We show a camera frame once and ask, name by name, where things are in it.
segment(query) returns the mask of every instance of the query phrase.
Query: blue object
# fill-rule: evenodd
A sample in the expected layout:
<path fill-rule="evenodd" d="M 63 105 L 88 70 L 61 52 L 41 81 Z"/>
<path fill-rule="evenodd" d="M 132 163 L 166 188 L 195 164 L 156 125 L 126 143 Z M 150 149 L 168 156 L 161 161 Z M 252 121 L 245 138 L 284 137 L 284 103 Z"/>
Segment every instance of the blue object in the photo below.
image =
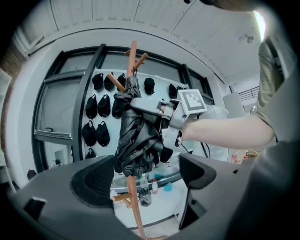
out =
<path fill-rule="evenodd" d="M 172 183 L 168 182 L 165 186 L 164 186 L 164 191 L 165 192 L 170 192 L 173 189 L 173 185 Z"/>

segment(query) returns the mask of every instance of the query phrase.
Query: person's arm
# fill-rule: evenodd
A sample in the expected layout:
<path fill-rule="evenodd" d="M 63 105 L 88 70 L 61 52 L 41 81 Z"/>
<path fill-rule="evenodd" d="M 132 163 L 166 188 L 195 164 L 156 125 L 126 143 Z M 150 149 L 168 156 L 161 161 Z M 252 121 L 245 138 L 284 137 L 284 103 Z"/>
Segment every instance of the person's arm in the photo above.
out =
<path fill-rule="evenodd" d="M 182 132 L 182 140 L 233 149 L 263 146 L 274 137 L 273 129 L 256 115 L 234 119 L 187 119 Z"/>

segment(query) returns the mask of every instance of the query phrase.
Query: white wall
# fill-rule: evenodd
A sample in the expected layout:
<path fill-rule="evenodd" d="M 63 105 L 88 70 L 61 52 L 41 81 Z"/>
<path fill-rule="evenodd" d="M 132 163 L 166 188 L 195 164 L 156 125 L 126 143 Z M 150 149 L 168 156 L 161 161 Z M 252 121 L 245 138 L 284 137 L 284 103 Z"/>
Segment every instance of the white wall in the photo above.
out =
<path fill-rule="evenodd" d="M 20 71 L 9 99 L 5 126 L 6 153 L 19 187 L 28 182 L 29 169 L 36 171 L 31 146 L 33 108 L 42 80 L 59 53 L 57 46 L 49 45 L 32 55 Z"/>
<path fill-rule="evenodd" d="M 101 43 L 130 47 L 132 40 L 138 42 L 139 49 L 185 63 L 192 70 L 207 77 L 215 104 L 224 107 L 221 89 L 225 86 L 219 83 L 220 80 L 198 58 L 175 44 L 149 34 L 119 29 L 90 30 L 62 37 L 29 58 L 16 80 L 9 101 L 5 141 L 8 161 L 18 186 L 23 187 L 28 182 L 28 169 L 35 169 L 31 146 L 33 109 L 42 80 L 56 56 L 62 50 L 98 46 Z"/>

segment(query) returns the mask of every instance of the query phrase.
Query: bottle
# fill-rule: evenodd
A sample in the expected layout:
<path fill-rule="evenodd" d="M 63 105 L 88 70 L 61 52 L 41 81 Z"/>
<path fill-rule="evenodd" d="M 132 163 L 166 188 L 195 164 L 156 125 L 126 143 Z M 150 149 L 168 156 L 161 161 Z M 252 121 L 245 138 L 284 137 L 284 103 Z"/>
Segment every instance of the bottle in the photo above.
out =
<path fill-rule="evenodd" d="M 141 178 L 141 181 L 140 181 L 140 186 L 141 186 L 141 189 L 149 188 L 148 179 L 147 179 L 145 173 L 142 174 L 142 178 Z"/>
<path fill-rule="evenodd" d="M 152 193 L 153 194 L 158 193 L 158 182 L 156 182 L 156 179 L 153 179 L 152 182 Z"/>
<path fill-rule="evenodd" d="M 142 174 L 140 181 L 141 190 L 139 192 L 139 201 L 143 207 L 148 207 L 151 204 L 151 192 L 149 191 L 148 179 L 146 174 Z"/>

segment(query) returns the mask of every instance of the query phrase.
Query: baseball cap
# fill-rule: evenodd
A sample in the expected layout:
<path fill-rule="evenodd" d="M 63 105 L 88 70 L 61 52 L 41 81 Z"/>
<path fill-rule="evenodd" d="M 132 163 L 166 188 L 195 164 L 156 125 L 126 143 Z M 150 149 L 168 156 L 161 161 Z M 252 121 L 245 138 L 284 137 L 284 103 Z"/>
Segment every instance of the baseball cap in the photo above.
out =
<path fill-rule="evenodd" d="M 154 93 L 154 80 L 150 77 L 147 77 L 144 81 L 144 86 L 145 86 L 145 92 L 148 94 L 148 95 L 151 95 Z"/>

